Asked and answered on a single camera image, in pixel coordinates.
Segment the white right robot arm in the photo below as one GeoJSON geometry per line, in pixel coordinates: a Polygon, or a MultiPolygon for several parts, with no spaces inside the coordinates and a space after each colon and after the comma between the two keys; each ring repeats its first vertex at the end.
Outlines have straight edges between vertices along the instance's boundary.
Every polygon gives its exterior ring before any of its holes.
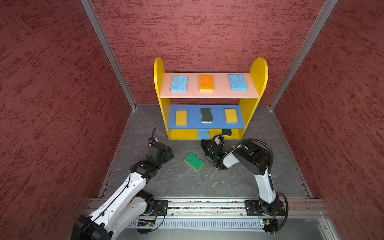
{"type": "Polygon", "coordinates": [[[257,139],[245,139],[234,145],[230,150],[223,151],[224,141],[221,136],[211,140],[201,140],[201,147],[218,170],[227,170],[240,163],[257,182],[259,190],[259,206],[256,212],[264,216],[283,216],[288,206],[280,201],[283,194],[276,192],[271,175],[274,162],[272,149],[257,139]]]}

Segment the dark green wavy sponge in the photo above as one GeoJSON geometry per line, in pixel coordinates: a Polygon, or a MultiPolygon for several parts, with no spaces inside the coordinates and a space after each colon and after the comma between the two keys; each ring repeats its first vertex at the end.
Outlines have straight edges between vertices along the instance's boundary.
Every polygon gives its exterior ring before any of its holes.
{"type": "Polygon", "coordinates": [[[222,135],[230,137],[232,135],[232,130],[231,129],[222,129],[222,135]]]}
{"type": "Polygon", "coordinates": [[[212,113],[211,113],[211,109],[210,108],[202,108],[201,109],[201,117],[202,117],[201,122],[203,124],[210,124],[210,123],[212,123],[213,116],[212,116],[212,113]]]}

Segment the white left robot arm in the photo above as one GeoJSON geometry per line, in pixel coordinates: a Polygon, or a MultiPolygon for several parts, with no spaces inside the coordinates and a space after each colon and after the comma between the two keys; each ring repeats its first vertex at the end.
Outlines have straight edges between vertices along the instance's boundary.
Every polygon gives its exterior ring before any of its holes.
{"type": "Polygon", "coordinates": [[[72,240],[115,240],[141,215],[158,215],[154,195],[143,188],[156,176],[163,164],[174,158],[173,150],[163,143],[150,145],[146,159],[134,164],[123,184],[88,217],[74,223],[72,240]]]}

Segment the blue cellulose sponge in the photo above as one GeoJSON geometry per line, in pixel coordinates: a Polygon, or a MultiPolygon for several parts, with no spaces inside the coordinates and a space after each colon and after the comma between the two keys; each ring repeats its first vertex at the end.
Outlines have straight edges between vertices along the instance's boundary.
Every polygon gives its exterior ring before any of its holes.
{"type": "Polygon", "coordinates": [[[198,140],[209,140],[209,130],[208,129],[199,129],[198,130],[198,140]]]}
{"type": "Polygon", "coordinates": [[[186,93],[187,92],[187,76],[173,76],[171,93],[186,93]]]}

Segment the yellow foam sponge front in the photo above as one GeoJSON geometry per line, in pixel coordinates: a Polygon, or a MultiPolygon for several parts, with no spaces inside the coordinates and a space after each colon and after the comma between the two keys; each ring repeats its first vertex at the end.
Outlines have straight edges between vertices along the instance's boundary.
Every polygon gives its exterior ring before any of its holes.
{"type": "Polygon", "coordinates": [[[236,109],[225,109],[226,123],[232,124],[238,122],[236,109]]]}

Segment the orange scourer yellow sponge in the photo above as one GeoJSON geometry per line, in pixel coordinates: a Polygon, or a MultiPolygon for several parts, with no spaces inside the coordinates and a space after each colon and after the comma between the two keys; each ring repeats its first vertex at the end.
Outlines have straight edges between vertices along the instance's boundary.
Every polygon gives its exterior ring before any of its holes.
{"type": "Polygon", "coordinates": [[[200,75],[200,92],[212,93],[214,91],[214,78],[212,75],[200,75]]]}

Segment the plain yellow foam sponge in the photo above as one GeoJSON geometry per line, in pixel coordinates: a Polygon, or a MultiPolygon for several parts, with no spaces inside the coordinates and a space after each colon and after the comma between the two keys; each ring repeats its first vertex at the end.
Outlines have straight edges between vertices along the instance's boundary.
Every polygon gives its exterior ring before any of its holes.
{"type": "Polygon", "coordinates": [[[188,113],[186,110],[176,111],[175,125],[178,127],[186,126],[188,123],[188,113]]]}

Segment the green scourer yellow sponge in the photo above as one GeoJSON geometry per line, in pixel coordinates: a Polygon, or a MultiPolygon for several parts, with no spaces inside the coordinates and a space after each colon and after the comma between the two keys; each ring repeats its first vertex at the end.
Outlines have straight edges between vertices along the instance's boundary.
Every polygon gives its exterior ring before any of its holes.
{"type": "Polygon", "coordinates": [[[197,157],[193,153],[189,153],[185,159],[184,162],[187,163],[192,169],[194,169],[196,172],[199,172],[201,168],[204,166],[204,162],[197,157]]]}

